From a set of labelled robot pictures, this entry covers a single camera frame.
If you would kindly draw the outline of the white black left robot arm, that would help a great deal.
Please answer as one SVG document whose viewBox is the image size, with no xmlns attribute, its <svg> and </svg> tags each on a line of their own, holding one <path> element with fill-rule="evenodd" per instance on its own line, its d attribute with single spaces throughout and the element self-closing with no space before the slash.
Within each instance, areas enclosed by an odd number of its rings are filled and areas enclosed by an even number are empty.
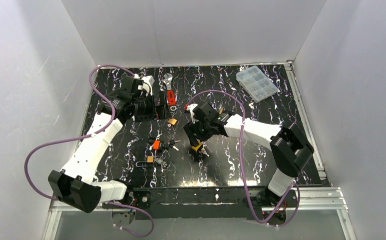
<svg viewBox="0 0 386 240">
<path fill-rule="evenodd" d="M 93 179 L 103 155 L 127 120 L 148 122 L 167 118 L 166 95 L 160 91 L 158 97 L 154 96 L 153 83 L 154 78 L 150 75 L 142 78 L 128 75 L 123 77 L 119 89 L 107 95 L 115 107 L 115 116 L 111 106 L 103 101 L 88 130 L 92 136 L 81 141 L 61 170 L 52 170 L 48 176 L 53 194 L 59 201 L 90 213 L 100 203 L 124 199 L 129 189 L 126 182 L 117 179 L 94 182 Z"/>
</svg>

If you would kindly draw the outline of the yellow padlock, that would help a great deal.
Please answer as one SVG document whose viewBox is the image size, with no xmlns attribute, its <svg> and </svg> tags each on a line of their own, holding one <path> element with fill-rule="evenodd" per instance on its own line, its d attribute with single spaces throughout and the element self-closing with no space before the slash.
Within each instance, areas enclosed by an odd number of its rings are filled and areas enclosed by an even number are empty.
<svg viewBox="0 0 386 240">
<path fill-rule="evenodd" d="M 202 142 L 199 142 L 198 145 L 192 146 L 191 148 L 193 149 L 194 152 L 200 153 L 201 150 L 203 149 L 203 143 L 202 143 Z"/>
</svg>

